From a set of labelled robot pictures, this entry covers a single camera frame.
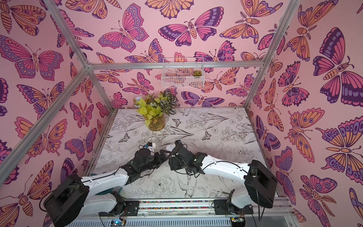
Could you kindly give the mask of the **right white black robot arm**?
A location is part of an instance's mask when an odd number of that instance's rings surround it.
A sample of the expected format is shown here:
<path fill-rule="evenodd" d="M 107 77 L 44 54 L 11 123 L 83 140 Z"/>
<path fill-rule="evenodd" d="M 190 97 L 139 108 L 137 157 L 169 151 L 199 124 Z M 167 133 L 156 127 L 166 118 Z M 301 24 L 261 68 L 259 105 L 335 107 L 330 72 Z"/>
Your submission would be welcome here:
<path fill-rule="evenodd" d="M 278 180 L 260 161 L 235 163 L 202 152 L 193 154 L 181 141 L 168 145 L 166 150 L 170 152 L 168 160 L 172 171 L 184 169 L 195 178 L 213 175 L 241 183 L 243 187 L 233 189 L 228 195 L 227 205 L 233 212 L 252 204 L 273 208 Z"/>

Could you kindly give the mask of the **white digital alarm clock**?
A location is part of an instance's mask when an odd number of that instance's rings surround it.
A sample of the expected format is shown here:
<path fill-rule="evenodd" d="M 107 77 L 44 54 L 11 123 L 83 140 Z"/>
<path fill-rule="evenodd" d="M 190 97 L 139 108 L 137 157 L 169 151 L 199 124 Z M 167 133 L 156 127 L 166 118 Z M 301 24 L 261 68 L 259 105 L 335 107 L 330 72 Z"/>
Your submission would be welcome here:
<path fill-rule="evenodd" d="M 175 147 L 176 147 L 175 144 L 166 146 L 167 153 L 172 154 Z"/>

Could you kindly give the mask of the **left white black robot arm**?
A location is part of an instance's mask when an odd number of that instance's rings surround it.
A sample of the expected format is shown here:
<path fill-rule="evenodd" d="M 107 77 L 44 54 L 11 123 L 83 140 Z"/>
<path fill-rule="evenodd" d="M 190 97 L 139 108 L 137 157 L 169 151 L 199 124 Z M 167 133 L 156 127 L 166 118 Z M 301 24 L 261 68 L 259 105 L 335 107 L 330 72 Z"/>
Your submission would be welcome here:
<path fill-rule="evenodd" d="M 81 216 L 124 215 L 127 206 L 118 190 L 144 177 L 146 171 L 159 168 L 169 157 L 169 151 L 142 147 L 114 171 L 85 177 L 72 174 L 50 193 L 44 208 L 56 227 L 65 227 Z"/>

